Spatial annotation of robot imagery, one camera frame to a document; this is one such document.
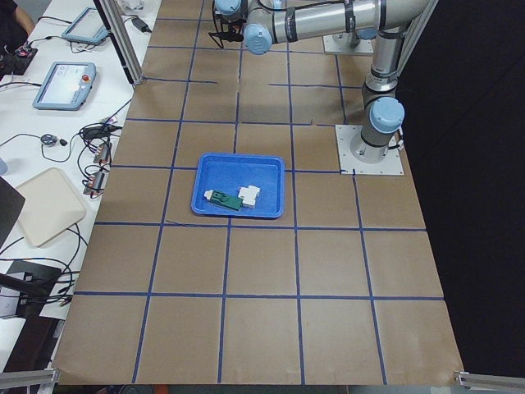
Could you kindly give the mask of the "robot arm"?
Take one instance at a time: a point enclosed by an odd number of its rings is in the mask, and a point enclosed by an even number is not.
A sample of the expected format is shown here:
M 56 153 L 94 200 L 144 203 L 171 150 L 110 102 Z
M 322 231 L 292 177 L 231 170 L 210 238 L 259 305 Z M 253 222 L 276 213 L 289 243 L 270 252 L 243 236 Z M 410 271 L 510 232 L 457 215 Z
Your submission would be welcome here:
M 424 1 L 320 1 L 285 7 L 280 1 L 215 1 L 210 34 L 220 44 L 242 42 L 255 55 L 272 45 L 322 38 L 326 53 L 372 55 L 362 87 L 367 120 L 352 139 L 353 156 L 380 163 L 393 148 L 404 108 L 395 100 L 405 36 Z
M 334 34 L 332 38 L 334 41 L 346 48 L 355 48 L 360 42 L 365 40 L 375 39 L 377 36 L 377 30 L 375 28 L 366 28 L 361 30 L 355 30 L 352 33 L 339 33 Z

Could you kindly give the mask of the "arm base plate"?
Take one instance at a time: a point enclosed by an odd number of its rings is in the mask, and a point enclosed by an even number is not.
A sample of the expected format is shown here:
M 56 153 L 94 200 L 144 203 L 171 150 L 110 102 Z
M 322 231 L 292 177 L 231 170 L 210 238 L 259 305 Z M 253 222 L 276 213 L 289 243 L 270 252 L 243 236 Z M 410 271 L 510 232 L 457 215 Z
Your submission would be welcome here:
M 345 175 L 403 176 L 404 169 L 395 137 L 380 148 L 362 140 L 360 125 L 336 125 L 340 172 Z
M 325 53 L 371 56 L 374 52 L 370 39 L 360 39 L 355 34 L 325 35 L 322 39 Z

